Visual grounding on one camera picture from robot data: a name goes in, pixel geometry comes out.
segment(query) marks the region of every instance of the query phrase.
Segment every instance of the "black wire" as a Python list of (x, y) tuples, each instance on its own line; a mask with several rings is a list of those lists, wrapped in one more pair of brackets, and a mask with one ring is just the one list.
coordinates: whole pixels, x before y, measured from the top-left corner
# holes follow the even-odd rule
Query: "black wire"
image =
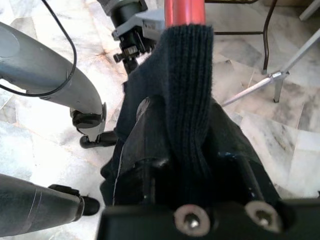
[(17, 94), (17, 95), (20, 95), (20, 96), (41, 98), (41, 97), (46, 97), (48, 95), (55, 94), (56, 92), (60, 91), (61, 89), (63, 89), (68, 84), (68, 82), (71, 80), (72, 76), (74, 75), (76, 67), (77, 67), (77, 50), (76, 50), (76, 47), (75, 47), (74, 43), (72, 42), (72, 40), (69, 37), (68, 33), (66, 32), (66, 30), (62, 26), (61, 22), (59, 21), (58, 17), (56, 16), (55, 12), (52, 10), (50, 5), (47, 3), (47, 1), (46, 0), (42, 0), (42, 2), (46, 6), (46, 8), (49, 10), (49, 12), (51, 13), (52, 17), (54, 18), (54, 20), (56, 21), (56, 23), (58, 24), (58, 26), (60, 27), (61, 31), (63, 32), (63, 34), (65, 35), (66, 39), (69, 41), (69, 43), (70, 43), (70, 45), (72, 47), (72, 50), (73, 50), (73, 65), (72, 65), (71, 72), (70, 72), (69, 76), (66, 78), (66, 80), (60, 86), (58, 86), (56, 89), (54, 89), (52, 91), (45, 92), (45, 93), (37, 93), (37, 94), (24, 93), (24, 92), (13, 90), (13, 89), (11, 89), (9, 87), (6, 87), (6, 86), (3, 86), (3, 85), (0, 84), (0, 88), (1, 89), (7, 90), (10, 93)]

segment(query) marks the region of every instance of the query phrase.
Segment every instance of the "red metal tube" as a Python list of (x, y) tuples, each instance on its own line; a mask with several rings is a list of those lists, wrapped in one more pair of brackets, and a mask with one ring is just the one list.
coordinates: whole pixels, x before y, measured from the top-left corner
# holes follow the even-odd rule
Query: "red metal tube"
[(165, 0), (167, 27), (206, 24), (205, 0)]

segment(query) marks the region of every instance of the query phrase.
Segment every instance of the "chair leg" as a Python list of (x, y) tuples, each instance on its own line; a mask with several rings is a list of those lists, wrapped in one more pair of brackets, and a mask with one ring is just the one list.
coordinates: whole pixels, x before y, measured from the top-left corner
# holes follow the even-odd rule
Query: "chair leg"
[(283, 84), (284, 84), (284, 79), (277, 80), (275, 83), (274, 98), (273, 98), (273, 101), (275, 103), (280, 102), (280, 95), (281, 95), (281, 90), (282, 90)]
[(272, 14), (274, 13), (275, 7), (278, 0), (273, 0), (272, 5), (270, 6), (269, 13), (266, 17), (264, 27), (263, 27), (263, 44), (264, 44), (264, 63), (262, 74), (267, 74), (268, 63), (269, 63), (269, 42), (268, 42), (268, 28)]

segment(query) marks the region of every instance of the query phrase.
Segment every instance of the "gray metal tube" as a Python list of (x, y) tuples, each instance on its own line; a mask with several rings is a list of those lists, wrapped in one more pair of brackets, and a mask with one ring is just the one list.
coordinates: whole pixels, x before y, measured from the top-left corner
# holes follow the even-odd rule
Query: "gray metal tube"
[(83, 211), (81, 197), (0, 174), (0, 237), (67, 224)]
[[(0, 78), (29, 93), (41, 94), (60, 86), (72, 64), (55, 51), (0, 22)], [(102, 114), (101, 98), (90, 80), (76, 70), (59, 92), (44, 97), (83, 114)]]

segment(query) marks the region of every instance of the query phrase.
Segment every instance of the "black frame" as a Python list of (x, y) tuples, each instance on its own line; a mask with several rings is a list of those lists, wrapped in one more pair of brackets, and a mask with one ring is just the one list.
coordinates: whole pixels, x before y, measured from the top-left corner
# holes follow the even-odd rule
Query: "black frame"
[[(205, 0), (207, 4), (253, 4), (258, 0)], [(263, 73), (267, 73), (268, 63), (269, 63), (269, 42), (268, 42), (268, 28), (270, 19), (274, 13), (276, 4), (278, 0), (273, 0), (270, 6), (268, 15), (265, 19), (263, 31), (215, 31), (215, 35), (263, 35), (264, 44), (264, 63), (263, 63)]]

